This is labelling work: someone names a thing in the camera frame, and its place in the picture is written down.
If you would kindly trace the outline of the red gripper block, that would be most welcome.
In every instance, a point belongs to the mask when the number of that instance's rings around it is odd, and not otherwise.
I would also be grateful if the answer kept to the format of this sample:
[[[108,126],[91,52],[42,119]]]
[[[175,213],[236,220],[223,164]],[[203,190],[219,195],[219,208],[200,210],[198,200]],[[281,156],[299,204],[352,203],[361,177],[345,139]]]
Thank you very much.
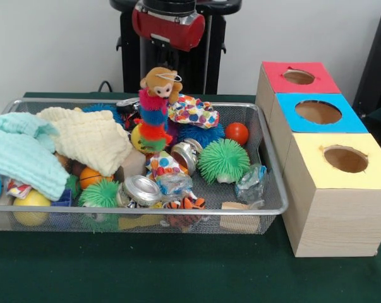
[[[198,13],[173,17],[134,9],[132,23],[139,36],[147,40],[167,42],[175,49],[185,52],[198,46],[205,30],[205,18]]]

